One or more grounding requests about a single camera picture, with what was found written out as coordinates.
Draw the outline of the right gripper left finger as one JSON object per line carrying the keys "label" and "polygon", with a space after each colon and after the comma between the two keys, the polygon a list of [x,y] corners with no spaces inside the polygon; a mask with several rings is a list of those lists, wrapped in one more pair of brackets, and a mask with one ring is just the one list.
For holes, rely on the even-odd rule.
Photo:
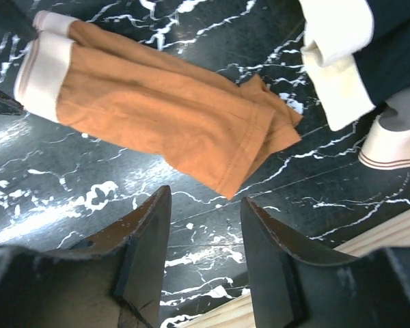
{"label": "right gripper left finger", "polygon": [[141,206],[58,256],[48,327],[156,327],[172,196],[160,187]]}

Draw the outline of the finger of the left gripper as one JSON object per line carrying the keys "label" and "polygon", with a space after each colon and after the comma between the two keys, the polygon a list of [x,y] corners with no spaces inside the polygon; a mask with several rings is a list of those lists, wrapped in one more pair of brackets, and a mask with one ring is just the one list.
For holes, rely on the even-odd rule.
{"label": "finger of the left gripper", "polygon": [[0,91],[0,115],[22,115],[23,106],[11,96]]}

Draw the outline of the brown boxer underwear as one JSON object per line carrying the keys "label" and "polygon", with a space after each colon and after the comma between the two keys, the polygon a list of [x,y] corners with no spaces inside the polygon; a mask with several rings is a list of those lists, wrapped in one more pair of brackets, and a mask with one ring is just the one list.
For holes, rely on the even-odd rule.
{"label": "brown boxer underwear", "polygon": [[157,154],[233,197],[273,153],[299,142],[301,116],[259,76],[225,77],[77,18],[40,11],[18,71],[24,109],[103,141]]}

